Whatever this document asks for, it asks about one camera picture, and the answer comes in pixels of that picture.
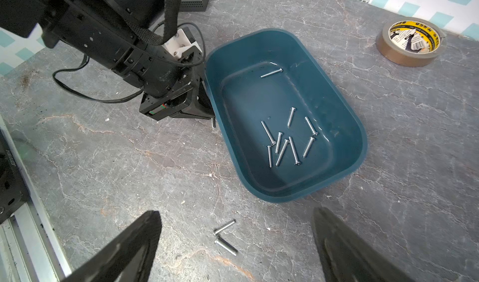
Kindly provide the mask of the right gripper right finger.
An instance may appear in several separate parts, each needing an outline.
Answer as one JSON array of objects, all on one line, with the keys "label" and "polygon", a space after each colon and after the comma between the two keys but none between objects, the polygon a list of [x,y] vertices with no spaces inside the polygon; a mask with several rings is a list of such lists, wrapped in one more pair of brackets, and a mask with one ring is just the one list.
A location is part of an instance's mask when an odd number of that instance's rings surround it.
[{"label": "right gripper right finger", "polygon": [[327,282],[411,282],[328,208],[313,209],[312,231]]}]

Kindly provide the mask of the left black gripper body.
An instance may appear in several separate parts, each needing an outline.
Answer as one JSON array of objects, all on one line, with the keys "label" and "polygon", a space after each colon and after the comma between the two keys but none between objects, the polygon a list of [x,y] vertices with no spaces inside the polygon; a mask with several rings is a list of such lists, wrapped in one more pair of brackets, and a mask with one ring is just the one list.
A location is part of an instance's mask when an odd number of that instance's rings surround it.
[{"label": "left black gripper body", "polygon": [[177,66],[165,49],[147,46],[139,60],[143,90],[140,112],[157,121],[166,117],[212,119],[215,115],[204,83],[203,58],[193,46]]}]

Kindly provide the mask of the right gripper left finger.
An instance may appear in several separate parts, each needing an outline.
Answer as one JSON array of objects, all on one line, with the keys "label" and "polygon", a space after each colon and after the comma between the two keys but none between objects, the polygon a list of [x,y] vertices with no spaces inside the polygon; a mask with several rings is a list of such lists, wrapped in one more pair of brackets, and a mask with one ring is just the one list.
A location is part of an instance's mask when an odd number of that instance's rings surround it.
[{"label": "right gripper left finger", "polygon": [[65,282],[147,282],[162,231],[158,211],[149,210]]}]

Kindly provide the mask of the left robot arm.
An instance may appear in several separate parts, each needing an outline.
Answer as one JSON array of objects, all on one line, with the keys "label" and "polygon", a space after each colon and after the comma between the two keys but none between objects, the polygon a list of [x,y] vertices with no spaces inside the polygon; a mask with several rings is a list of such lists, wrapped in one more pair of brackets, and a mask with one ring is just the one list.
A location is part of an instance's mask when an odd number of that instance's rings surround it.
[{"label": "left robot arm", "polygon": [[97,61],[136,91],[139,111],[154,120],[212,119],[205,86],[206,48],[191,22],[179,23],[182,0],[1,0],[1,28],[26,38],[35,26],[48,48],[63,42]]}]

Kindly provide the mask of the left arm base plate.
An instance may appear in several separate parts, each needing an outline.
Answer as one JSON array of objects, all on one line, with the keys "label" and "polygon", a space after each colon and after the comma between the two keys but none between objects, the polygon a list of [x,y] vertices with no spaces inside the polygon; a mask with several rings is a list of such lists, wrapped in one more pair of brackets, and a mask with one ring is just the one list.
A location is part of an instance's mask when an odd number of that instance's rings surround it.
[{"label": "left arm base plate", "polygon": [[30,198],[6,133],[1,131],[1,223],[12,216]]}]

